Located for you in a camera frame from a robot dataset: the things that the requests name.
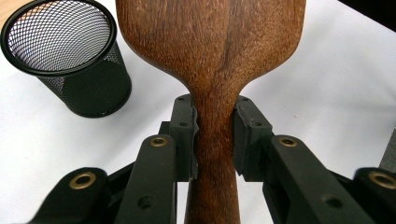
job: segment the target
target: wooden object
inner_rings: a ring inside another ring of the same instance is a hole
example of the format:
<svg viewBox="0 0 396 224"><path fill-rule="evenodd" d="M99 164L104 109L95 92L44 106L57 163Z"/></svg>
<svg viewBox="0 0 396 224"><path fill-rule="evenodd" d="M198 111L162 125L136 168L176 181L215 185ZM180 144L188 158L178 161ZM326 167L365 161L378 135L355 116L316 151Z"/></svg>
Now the wooden object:
<svg viewBox="0 0 396 224"><path fill-rule="evenodd" d="M305 0L116 0L121 33L148 63L191 92L200 131L186 223L239 223L233 107L251 81L299 43Z"/></svg>

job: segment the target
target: white surface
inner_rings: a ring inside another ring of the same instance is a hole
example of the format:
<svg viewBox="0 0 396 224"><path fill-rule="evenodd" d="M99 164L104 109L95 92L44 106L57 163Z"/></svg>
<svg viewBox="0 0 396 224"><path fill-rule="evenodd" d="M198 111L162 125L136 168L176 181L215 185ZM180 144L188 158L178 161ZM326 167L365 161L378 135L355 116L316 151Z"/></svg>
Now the white surface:
<svg viewBox="0 0 396 224"><path fill-rule="evenodd" d="M116 16L114 1L99 1ZM38 79L0 56L0 223L27 222L64 175L108 174L135 160L141 142L169 120L187 90L137 58L118 36L134 88L102 119L72 112ZM302 139L330 170L352 177L377 166L395 126L396 34L335 0L308 0L295 54L241 94L273 124ZM260 184L238 179L242 223L270 223ZM187 184L179 185L178 223Z"/></svg>

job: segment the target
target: wire mesh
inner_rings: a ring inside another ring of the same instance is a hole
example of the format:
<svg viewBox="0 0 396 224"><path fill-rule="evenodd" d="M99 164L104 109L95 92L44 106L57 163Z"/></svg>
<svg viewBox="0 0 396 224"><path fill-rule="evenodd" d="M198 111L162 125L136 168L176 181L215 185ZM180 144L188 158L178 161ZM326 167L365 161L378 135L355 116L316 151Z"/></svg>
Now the wire mesh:
<svg viewBox="0 0 396 224"><path fill-rule="evenodd" d="M90 0L38 0L5 23L2 50L75 113L102 117L120 108L132 84L115 41L116 23Z"/></svg>

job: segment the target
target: carved wood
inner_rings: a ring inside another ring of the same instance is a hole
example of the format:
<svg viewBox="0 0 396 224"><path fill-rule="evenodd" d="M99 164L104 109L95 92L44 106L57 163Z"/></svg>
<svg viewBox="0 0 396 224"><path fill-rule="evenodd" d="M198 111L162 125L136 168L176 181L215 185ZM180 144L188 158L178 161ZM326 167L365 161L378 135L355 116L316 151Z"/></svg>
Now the carved wood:
<svg viewBox="0 0 396 224"><path fill-rule="evenodd" d="M186 223L239 223L232 113L239 92L299 43L305 0L116 0L121 33L180 80L198 110Z"/></svg>

